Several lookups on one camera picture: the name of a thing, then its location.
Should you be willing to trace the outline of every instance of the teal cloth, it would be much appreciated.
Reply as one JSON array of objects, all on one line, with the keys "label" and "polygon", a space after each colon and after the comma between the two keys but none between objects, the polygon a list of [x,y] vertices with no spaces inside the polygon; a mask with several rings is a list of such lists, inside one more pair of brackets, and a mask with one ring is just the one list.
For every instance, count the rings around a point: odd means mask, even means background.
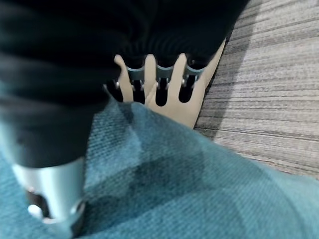
[{"label": "teal cloth", "polygon": [[[319,183],[112,101],[87,154],[83,239],[318,239]],[[0,239],[52,239],[0,159]]]}]

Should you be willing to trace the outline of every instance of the blue denim fabric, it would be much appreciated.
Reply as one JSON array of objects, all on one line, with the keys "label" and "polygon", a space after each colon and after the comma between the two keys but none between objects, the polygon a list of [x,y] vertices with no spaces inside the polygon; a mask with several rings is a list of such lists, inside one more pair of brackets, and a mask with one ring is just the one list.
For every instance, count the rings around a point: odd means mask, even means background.
[{"label": "blue denim fabric", "polygon": [[[84,239],[318,239],[319,183],[112,101],[87,154]],[[52,239],[0,159],[0,239]]]}]

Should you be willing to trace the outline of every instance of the prosthetic hand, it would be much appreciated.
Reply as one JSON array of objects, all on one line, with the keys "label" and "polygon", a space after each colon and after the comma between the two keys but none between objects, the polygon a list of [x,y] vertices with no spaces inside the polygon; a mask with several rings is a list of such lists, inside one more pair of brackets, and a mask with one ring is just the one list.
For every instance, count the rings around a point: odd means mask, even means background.
[{"label": "prosthetic hand", "polygon": [[0,1],[1,152],[29,213],[61,238],[78,235],[83,223],[84,160],[94,114],[109,99],[104,85],[123,100],[115,54],[141,103],[144,56],[154,54],[161,106],[186,52],[179,98],[187,102],[247,0],[68,3]]}]

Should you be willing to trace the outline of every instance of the beige plastic palm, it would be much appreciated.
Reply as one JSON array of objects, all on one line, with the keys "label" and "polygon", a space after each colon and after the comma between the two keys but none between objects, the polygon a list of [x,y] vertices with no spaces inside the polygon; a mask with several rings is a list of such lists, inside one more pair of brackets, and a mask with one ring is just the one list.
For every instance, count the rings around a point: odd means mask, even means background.
[{"label": "beige plastic palm", "polygon": [[[172,120],[193,128],[204,99],[205,89],[207,88],[221,57],[225,46],[225,41],[221,44],[214,58],[210,61],[199,80],[195,83],[192,96],[187,103],[182,103],[178,99],[180,86],[182,84],[182,76],[186,64],[185,54],[181,54],[177,59],[171,82],[169,83],[167,93],[167,103],[164,106],[156,104],[156,61],[154,56],[148,55],[145,61],[145,106],[152,111],[164,115]],[[132,86],[129,81],[129,75],[125,67],[125,63],[121,56],[115,57],[115,62],[122,68],[119,78],[120,88],[123,94],[124,102],[133,101]]]}]

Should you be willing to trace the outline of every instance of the gray carpet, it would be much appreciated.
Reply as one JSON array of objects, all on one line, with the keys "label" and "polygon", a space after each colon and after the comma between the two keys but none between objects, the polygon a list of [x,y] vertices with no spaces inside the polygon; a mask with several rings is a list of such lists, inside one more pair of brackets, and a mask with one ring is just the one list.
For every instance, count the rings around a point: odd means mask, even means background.
[{"label": "gray carpet", "polygon": [[241,155],[319,179],[319,4],[252,0],[195,129]]}]

